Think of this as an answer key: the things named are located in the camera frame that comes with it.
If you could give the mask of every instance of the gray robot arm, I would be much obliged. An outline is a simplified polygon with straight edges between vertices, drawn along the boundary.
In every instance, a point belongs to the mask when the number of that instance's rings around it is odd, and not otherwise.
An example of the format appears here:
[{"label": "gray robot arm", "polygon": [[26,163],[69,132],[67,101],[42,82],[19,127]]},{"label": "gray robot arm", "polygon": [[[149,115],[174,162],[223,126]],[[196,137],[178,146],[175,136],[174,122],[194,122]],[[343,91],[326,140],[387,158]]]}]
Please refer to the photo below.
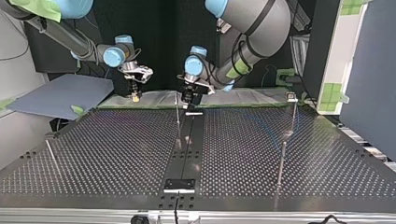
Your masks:
[{"label": "gray robot arm", "polygon": [[47,35],[65,48],[72,55],[82,61],[106,63],[110,67],[117,67],[125,78],[130,80],[132,86],[132,98],[138,101],[140,90],[138,83],[149,81],[153,71],[138,65],[136,57],[139,50],[134,49],[134,41],[129,35],[120,35],[115,38],[115,45],[96,45],[82,32],[74,29],[66,22],[46,20],[35,14],[26,12],[21,8],[12,6],[7,0],[0,1],[0,9],[10,16],[21,21],[27,21],[33,25],[41,34]]},{"label": "gray robot arm", "polygon": [[205,49],[192,47],[183,77],[187,85],[183,92],[186,103],[190,103],[197,86],[208,87],[209,94],[215,89],[229,91],[255,63],[278,52],[290,30],[290,9],[285,0],[206,0],[205,6],[241,35],[235,41],[232,57],[220,68],[205,60]]}]

